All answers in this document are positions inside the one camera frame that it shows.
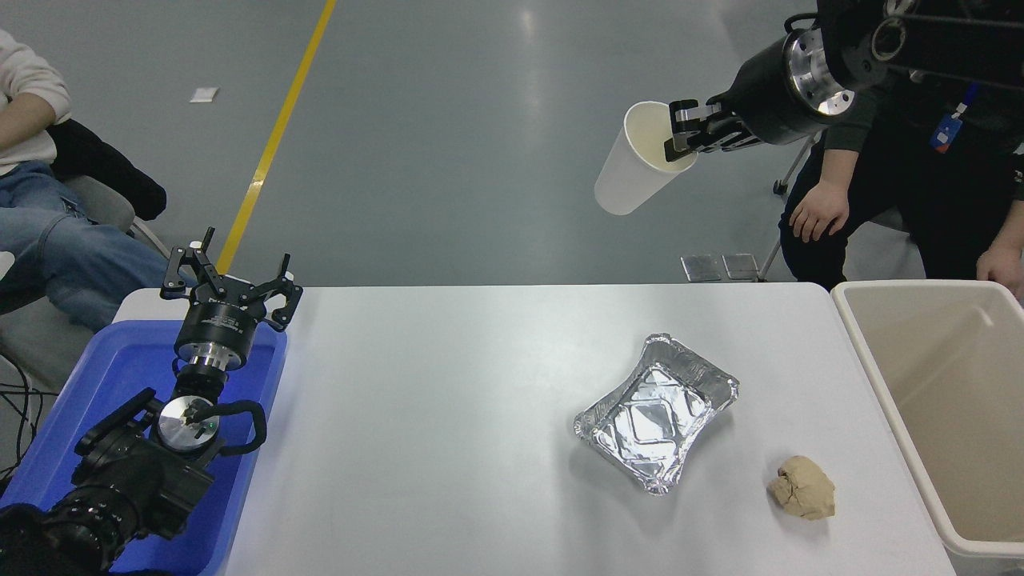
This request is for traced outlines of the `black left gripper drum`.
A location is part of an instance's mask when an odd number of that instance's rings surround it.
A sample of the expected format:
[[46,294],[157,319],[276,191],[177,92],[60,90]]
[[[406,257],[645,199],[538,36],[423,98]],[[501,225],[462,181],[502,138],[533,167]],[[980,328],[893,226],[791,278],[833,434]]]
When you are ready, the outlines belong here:
[[187,311],[174,348],[177,357],[191,358],[202,344],[217,344],[236,358],[248,358],[258,321],[248,311],[222,302],[197,303]]

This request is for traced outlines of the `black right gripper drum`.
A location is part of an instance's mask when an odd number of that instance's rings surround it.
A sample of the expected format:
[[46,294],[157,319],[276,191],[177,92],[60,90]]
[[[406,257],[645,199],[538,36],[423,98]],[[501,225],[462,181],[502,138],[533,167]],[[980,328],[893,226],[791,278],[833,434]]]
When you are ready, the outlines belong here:
[[707,120],[709,134],[745,131],[760,142],[781,146],[833,124],[829,116],[809,106],[794,87],[790,56],[797,40],[786,36],[740,66],[731,87],[709,100],[721,106]]

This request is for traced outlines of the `person's right hand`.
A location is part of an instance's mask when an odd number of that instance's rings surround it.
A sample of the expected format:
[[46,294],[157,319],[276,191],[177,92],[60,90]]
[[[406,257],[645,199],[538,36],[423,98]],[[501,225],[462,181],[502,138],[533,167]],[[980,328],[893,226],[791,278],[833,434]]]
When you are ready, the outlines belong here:
[[790,216],[791,233],[804,243],[833,236],[848,220],[848,190],[822,180],[805,194]]

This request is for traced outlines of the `person's left hand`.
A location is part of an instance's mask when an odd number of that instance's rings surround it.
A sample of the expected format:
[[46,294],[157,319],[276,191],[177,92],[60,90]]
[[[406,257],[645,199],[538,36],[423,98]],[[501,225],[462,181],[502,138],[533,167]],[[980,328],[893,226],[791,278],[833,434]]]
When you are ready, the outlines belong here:
[[1007,288],[1014,299],[1023,298],[1022,248],[1011,241],[994,240],[976,261],[976,279]]

